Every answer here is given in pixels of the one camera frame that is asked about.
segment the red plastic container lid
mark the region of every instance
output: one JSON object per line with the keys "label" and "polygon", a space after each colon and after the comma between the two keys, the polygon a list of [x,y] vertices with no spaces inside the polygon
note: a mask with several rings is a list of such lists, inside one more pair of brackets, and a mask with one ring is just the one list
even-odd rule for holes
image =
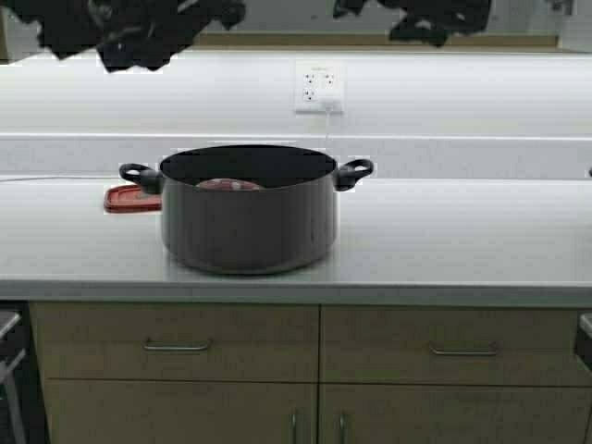
{"label": "red plastic container lid", "polygon": [[140,213],[159,211],[160,195],[146,195],[138,185],[121,185],[105,194],[105,210],[109,213]]}

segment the countertop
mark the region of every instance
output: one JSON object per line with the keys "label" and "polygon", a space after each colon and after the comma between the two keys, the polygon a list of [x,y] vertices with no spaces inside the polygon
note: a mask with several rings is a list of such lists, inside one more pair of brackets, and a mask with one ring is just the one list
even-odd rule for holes
{"label": "countertop", "polygon": [[0,299],[592,307],[592,184],[367,179],[321,262],[268,277],[178,264],[117,179],[0,183]]}

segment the cooking pot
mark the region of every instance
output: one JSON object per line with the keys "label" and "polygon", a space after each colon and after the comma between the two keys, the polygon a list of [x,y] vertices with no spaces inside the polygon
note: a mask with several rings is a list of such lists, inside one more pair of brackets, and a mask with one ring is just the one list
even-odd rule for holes
{"label": "cooking pot", "polygon": [[[341,167],[330,156],[289,146],[235,145],[171,155],[160,171],[126,164],[120,176],[162,193],[162,237],[182,263],[239,275],[270,274],[325,256],[337,238],[336,191],[353,188],[374,165]],[[202,188],[212,179],[257,185]]]}

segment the drawer handle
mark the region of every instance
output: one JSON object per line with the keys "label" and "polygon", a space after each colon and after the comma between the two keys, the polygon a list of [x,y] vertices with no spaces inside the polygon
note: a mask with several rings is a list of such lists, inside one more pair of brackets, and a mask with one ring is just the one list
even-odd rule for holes
{"label": "drawer handle", "polygon": [[429,344],[429,350],[436,356],[497,356],[500,353],[495,343],[484,350],[443,350],[434,344]]}
{"label": "drawer handle", "polygon": [[155,345],[154,342],[147,339],[144,342],[143,348],[147,352],[207,352],[212,347],[212,340],[209,339],[206,343],[194,346],[184,345]]}
{"label": "drawer handle", "polygon": [[292,414],[290,419],[291,432],[292,432],[292,444],[298,444],[298,411]]}
{"label": "drawer handle", "polygon": [[342,413],[339,416],[339,444],[346,444],[347,443],[347,424],[345,413]]}

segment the outlet cover plate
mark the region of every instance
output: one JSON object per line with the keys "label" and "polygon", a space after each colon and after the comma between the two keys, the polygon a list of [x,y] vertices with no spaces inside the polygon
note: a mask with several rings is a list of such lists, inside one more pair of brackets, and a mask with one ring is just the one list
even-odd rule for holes
{"label": "outlet cover plate", "polygon": [[345,63],[323,60],[299,60],[294,68],[294,111],[303,114],[325,114],[319,98],[330,94],[334,101],[332,114],[345,109]]}

